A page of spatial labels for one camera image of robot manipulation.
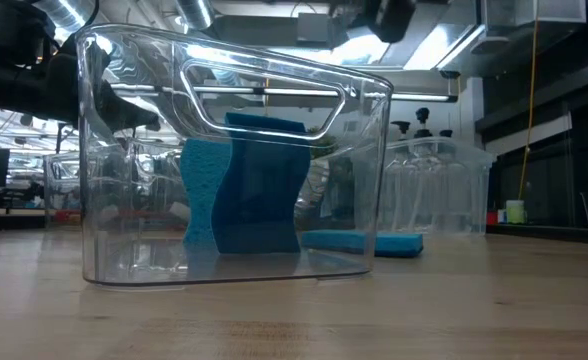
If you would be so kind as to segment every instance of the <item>clear plastic container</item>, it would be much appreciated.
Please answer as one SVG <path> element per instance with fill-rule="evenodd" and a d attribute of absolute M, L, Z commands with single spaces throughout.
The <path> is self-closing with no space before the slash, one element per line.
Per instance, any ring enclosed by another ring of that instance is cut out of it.
<path fill-rule="evenodd" d="M 81 225 L 81 181 L 78 152 L 46 155 L 45 226 L 48 229 L 79 230 Z"/>
<path fill-rule="evenodd" d="M 447 137 L 393 142 L 381 185 L 379 231 L 484 234 L 495 156 Z"/>
<path fill-rule="evenodd" d="M 112 286 L 371 269 L 392 86 L 177 33 L 77 37 L 83 276 Z M 352 155 L 373 169 L 358 191 Z M 369 221 L 355 221 L 355 209 Z M 336 245 L 306 245 L 306 234 Z"/>

